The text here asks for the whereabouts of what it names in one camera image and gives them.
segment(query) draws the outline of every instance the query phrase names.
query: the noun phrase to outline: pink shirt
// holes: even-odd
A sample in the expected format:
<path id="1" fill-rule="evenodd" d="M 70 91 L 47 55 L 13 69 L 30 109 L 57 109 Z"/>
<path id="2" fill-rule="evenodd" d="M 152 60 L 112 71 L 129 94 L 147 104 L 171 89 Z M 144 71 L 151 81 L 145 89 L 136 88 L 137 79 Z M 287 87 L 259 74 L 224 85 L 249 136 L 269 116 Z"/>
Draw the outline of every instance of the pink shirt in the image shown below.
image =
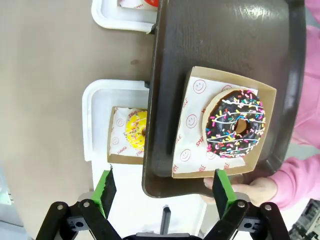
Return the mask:
<path id="1" fill-rule="evenodd" d="M 305 4 L 320 22 L 320 0 L 306 0 Z M 304 80 L 292 140 L 320 149 L 319 132 L 320 29 L 307 26 Z M 320 200 L 320 154 L 303 161 L 291 157 L 270 178 L 278 187 L 275 197 L 270 201 L 280 209 L 296 204 L 303 197 Z"/>

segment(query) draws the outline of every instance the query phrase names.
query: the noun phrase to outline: person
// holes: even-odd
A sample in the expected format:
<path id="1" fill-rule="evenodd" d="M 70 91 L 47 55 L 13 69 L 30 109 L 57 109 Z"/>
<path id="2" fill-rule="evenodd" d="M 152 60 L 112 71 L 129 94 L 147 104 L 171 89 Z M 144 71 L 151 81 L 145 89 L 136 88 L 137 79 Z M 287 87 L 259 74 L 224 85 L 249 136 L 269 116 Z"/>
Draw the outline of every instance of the person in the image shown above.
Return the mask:
<path id="1" fill-rule="evenodd" d="M 305 0 L 317 22 L 320 22 L 320 0 Z M 306 60 L 300 104 L 294 123 L 292 140 L 320 149 L 320 29 L 306 27 Z M 204 184 L 211 188 L 212 178 Z M 274 202 L 280 209 L 289 208 L 301 198 L 320 200 L 320 154 L 299 160 L 287 159 L 270 177 L 260 177 L 249 185 L 233 184 L 235 192 L 245 193 L 252 204 Z"/>

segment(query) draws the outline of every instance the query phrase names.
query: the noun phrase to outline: chocolate icing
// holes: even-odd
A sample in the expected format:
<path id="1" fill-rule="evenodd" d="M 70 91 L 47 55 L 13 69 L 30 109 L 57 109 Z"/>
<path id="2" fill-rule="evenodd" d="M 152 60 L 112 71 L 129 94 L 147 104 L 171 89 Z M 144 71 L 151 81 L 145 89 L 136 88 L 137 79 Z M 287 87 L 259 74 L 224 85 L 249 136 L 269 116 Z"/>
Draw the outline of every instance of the chocolate icing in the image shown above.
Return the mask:
<path id="1" fill-rule="evenodd" d="M 235 128 L 240 118 L 246 121 L 246 129 L 237 134 Z M 250 90 L 234 90 L 210 113 L 205 129 L 207 151 L 222 158 L 243 157 L 259 143 L 265 124 L 259 98 Z"/>

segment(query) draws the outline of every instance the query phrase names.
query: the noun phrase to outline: beige table surface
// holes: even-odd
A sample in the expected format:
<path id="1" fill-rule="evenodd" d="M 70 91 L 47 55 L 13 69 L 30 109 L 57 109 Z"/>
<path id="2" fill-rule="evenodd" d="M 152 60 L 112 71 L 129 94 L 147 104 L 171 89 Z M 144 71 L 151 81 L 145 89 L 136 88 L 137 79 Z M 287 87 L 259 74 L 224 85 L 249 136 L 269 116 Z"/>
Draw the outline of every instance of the beige table surface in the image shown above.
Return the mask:
<path id="1" fill-rule="evenodd" d="M 72 205 L 93 186 L 85 88 L 98 79 L 147 81 L 153 42 L 99 27 L 90 0 L 0 1 L 0 164 L 33 238 L 51 203 Z"/>

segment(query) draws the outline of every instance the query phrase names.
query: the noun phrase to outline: white plastic tray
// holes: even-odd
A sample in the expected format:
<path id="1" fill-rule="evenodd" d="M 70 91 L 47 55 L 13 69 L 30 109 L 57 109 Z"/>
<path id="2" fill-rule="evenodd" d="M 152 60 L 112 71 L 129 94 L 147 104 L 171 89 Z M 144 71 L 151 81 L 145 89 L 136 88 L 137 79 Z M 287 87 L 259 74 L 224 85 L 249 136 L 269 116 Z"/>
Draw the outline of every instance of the white plastic tray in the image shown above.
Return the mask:
<path id="1" fill-rule="evenodd" d="M 82 97 L 84 158 L 91 161 L 96 187 L 107 162 L 112 107 L 147 108 L 149 90 L 143 81 L 97 80 Z M 169 232 L 198 235 L 207 205 L 197 194 L 151 198 L 142 190 L 142 165 L 112 164 L 117 187 L 109 221 L 121 237 L 137 232 L 158 233 L 163 207 L 171 209 Z"/>
<path id="2" fill-rule="evenodd" d="M 92 0 L 91 14 L 93 20 L 103 28 L 147 34 L 157 20 L 156 11 L 120 7 L 118 0 Z"/>

